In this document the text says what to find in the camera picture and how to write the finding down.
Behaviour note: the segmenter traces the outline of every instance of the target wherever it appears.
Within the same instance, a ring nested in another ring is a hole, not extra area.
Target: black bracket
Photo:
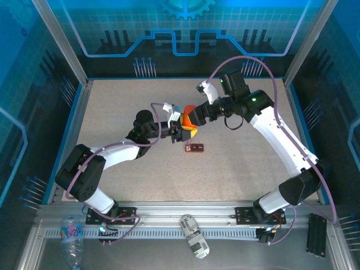
[[[236,218],[237,225],[279,225],[280,221],[277,217],[281,218],[281,224],[286,224],[285,213],[282,209],[276,210],[274,213],[270,214],[268,218],[264,218],[262,221],[259,221],[256,215],[254,214],[253,207],[235,207],[235,215],[232,215],[232,218]]]
[[[319,215],[310,214],[306,252],[325,258],[327,221]]]
[[[134,215],[136,215],[135,207],[118,207],[118,212],[116,214],[116,217],[125,218]],[[135,218],[127,219],[127,220],[115,220],[111,222],[111,220],[99,216],[90,208],[88,209],[88,214],[86,216],[86,221],[85,221],[86,225],[101,225],[101,223],[103,222],[110,223],[110,225],[134,225]]]

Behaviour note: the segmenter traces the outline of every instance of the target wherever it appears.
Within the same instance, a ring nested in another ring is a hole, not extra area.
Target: beige tabletop
[[[136,113],[151,102],[184,107],[206,101],[195,89],[201,79],[96,80],[91,90],[78,143],[100,147],[121,141],[133,128]],[[284,84],[277,79],[279,111],[298,135]],[[247,79],[251,91],[273,98],[270,79]],[[213,80],[219,94],[218,80]],[[165,111],[158,108],[162,120]],[[230,127],[241,118],[232,116]],[[250,124],[231,131],[223,119],[199,127],[193,139],[203,153],[186,153],[185,144],[165,138],[148,153],[103,172],[100,188],[115,200],[255,200],[289,178],[280,158]]]

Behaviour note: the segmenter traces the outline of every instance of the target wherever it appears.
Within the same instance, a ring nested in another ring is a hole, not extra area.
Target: metal base plate
[[[136,215],[135,207],[118,207],[117,217],[131,217]],[[88,209],[88,214],[86,216],[86,225],[100,225],[103,222],[109,222],[109,219],[103,218],[96,214],[93,210]],[[135,219],[128,220],[116,220],[111,222],[111,225],[134,225]]]

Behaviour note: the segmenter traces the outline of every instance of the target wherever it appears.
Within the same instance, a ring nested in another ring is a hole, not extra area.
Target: orange object
[[[195,105],[187,105],[184,108],[184,117],[182,120],[182,125],[184,125],[185,127],[190,127],[190,128],[196,128],[196,125],[191,124],[190,119],[189,119],[189,113],[191,113],[194,109],[196,108]]]

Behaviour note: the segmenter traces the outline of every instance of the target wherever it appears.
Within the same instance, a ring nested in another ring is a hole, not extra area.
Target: water bottle
[[[83,254],[83,230],[81,223],[74,217],[61,220],[61,244],[65,260],[71,270],[80,270]]]

